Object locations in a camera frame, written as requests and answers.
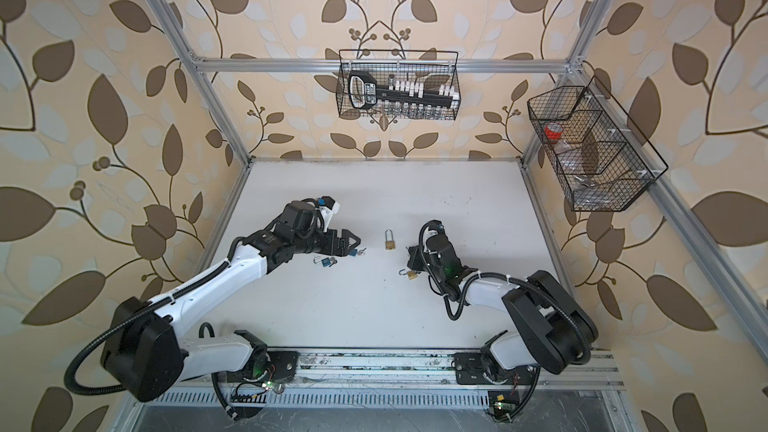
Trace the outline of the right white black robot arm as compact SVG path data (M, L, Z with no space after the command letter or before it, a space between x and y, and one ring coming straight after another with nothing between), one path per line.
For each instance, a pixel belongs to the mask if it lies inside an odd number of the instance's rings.
M471 268L461 262L439 220L422 225L417 244L408 248L408 254L407 269L426 274L450 320L459 320L472 306L509 315L514 329L496 334L480 349L483 379L503 385L516 381L526 370L531 383L521 398L490 405L495 421L511 423L521 415L542 371L558 375L571 365L590 362L598 328L549 272L539 270L520 279Z

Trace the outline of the large brass padlock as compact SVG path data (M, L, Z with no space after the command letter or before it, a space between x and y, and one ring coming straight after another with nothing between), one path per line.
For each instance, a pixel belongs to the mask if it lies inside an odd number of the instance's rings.
M394 239L394 233L391 229L385 231L385 249L394 250L396 248L396 242Z

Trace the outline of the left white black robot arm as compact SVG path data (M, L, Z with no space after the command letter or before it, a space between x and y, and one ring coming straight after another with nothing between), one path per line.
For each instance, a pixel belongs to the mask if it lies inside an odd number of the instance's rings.
M225 397L223 373L247 373L268 391L271 363L267 346L239 329L218 336L204 316L245 286L267 276L298 254L346 257L360 238L330 226L340 205L329 196L294 200L264 228L236 237L224 259L187 282L141 301L121 303L111 326L79 351L63 378L79 396L129 392L150 402L177 383L208 375L217 401L233 421L242 410Z

